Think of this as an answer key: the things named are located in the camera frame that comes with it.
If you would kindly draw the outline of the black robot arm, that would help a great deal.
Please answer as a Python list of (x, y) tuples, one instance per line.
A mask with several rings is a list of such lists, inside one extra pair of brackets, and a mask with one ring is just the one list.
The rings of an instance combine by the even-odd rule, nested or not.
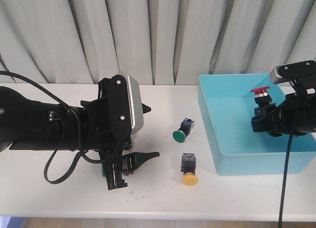
[(258, 105), (251, 119), (254, 132), (266, 132), (272, 137), (283, 134), (304, 136), (316, 131), (316, 95), (300, 99), (296, 93), (285, 95), (285, 100), (276, 105), (268, 93), (254, 97)]
[(17, 91), (0, 89), (0, 148), (2, 150), (75, 151), (68, 171), (53, 181), (59, 184), (74, 171), (79, 159), (101, 164), (110, 190), (124, 188), (126, 175), (158, 152), (131, 152), (131, 136), (151, 110), (141, 101), (138, 82), (128, 74), (104, 78), (98, 97), (70, 106), (60, 98), (54, 104), (29, 100)]

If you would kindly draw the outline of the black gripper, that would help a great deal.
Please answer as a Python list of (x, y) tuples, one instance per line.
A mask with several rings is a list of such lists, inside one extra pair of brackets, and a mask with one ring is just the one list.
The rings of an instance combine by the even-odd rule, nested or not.
[(255, 115), (251, 119), (254, 132), (266, 132), (272, 137), (283, 134), (301, 136), (298, 132), (298, 113), (301, 97), (296, 93), (287, 94), (285, 100), (266, 116)]
[[(122, 156), (123, 143), (131, 135), (131, 118), (126, 80), (115, 75), (98, 83), (98, 98), (81, 101), (86, 113), (82, 157), (101, 164), (106, 172), (109, 190), (127, 186), (123, 175), (133, 174), (148, 160), (159, 157), (159, 152), (132, 152)], [(143, 104), (143, 113), (151, 107)]]

